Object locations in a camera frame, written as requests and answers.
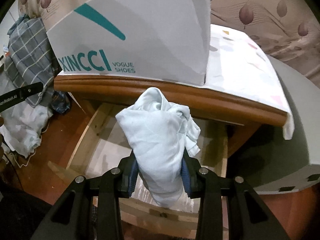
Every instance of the wooden floor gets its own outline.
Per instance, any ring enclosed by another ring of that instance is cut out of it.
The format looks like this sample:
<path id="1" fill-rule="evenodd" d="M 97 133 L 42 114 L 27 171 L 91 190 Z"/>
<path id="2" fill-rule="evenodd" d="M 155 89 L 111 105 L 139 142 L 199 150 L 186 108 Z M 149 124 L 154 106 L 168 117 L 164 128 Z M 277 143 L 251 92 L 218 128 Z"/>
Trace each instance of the wooden floor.
<path id="1" fill-rule="evenodd" d="M 18 169 L 24 190 L 36 197 L 54 204 L 67 185 L 63 184 L 47 166 L 52 161 L 66 167 L 82 132 L 90 119 L 77 104 L 72 102 L 71 110 L 65 115 L 55 114 L 48 130 L 42 134 L 42 142 L 27 167 Z M 319 210 L 318 187 L 301 192 L 264 195 L 262 199 L 279 219 L 292 240 L 299 240 L 308 231 L 308 226 Z"/>

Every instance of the round metal pin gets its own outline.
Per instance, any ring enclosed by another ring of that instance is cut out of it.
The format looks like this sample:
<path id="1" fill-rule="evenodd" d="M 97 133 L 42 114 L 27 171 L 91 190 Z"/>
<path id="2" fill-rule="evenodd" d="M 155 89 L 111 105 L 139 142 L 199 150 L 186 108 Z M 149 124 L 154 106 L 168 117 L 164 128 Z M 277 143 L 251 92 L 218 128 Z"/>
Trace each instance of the round metal pin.
<path id="1" fill-rule="evenodd" d="M 203 175 L 207 174 L 208 173 L 208 169 L 207 168 L 200 168 L 199 169 L 199 172 Z"/>
<path id="2" fill-rule="evenodd" d="M 83 176 L 78 176 L 75 179 L 76 183 L 81 183 L 82 181 L 84 181 L 84 177 Z"/>
<path id="3" fill-rule="evenodd" d="M 238 182 L 238 183 L 243 183 L 244 182 L 244 179 L 240 176 L 236 176 L 235 177 L 235 181 Z"/>
<path id="4" fill-rule="evenodd" d="M 112 170 L 111 170 L 111 173 L 112 174 L 118 174 L 120 172 L 120 169 L 119 168 L 113 168 Z"/>

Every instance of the plaid fabric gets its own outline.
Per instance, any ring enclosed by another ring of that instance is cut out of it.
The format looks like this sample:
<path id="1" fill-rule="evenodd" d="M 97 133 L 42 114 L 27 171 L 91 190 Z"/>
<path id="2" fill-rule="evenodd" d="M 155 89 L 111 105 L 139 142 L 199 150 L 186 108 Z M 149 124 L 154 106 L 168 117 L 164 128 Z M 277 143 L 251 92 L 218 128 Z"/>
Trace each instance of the plaid fabric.
<path id="1" fill-rule="evenodd" d="M 44 90 L 26 99 L 35 107 L 51 103 L 53 79 L 58 72 L 58 62 L 50 46 L 41 18 L 28 19 L 25 16 L 9 30 L 10 56 L 4 63 L 4 71 L 16 88 L 42 82 Z"/>

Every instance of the pink patch on tablecloth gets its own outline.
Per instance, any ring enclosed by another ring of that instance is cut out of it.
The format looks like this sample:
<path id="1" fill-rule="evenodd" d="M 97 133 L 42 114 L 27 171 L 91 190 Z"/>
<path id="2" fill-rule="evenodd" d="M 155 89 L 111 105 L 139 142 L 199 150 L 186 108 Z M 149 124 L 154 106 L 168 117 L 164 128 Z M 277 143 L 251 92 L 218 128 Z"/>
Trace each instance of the pink patch on tablecloth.
<path id="1" fill-rule="evenodd" d="M 250 47 L 254 48 L 254 49 L 258 49 L 257 47 L 253 46 L 252 44 L 248 43 L 250 45 Z"/>
<path id="2" fill-rule="evenodd" d="M 276 101 L 279 105 L 283 106 L 280 96 L 271 96 L 271 98 Z"/>

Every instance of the open drawer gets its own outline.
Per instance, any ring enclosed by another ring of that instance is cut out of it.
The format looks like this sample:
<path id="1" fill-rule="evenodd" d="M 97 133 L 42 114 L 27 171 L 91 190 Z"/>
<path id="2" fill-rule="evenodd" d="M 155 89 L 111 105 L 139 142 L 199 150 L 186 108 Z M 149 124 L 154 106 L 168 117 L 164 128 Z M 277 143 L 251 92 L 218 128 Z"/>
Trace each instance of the open drawer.
<path id="1" fill-rule="evenodd" d="M 115 115 L 124 107 L 103 103 L 85 128 L 67 168 L 49 162 L 48 166 L 66 184 L 76 176 L 93 178 L 118 166 L 121 158 L 129 156 L 131 148 L 116 121 Z M 202 166 L 225 177 L 228 157 L 228 137 L 222 122 L 194 119 L 201 129 L 196 155 Z M 200 199 L 189 199 L 183 193 L 170 209 L 156 205 L 138 177 L 135 192 L 129 199 L 119 199 L 121 219 L 153 233 L 195 238 Z"/>

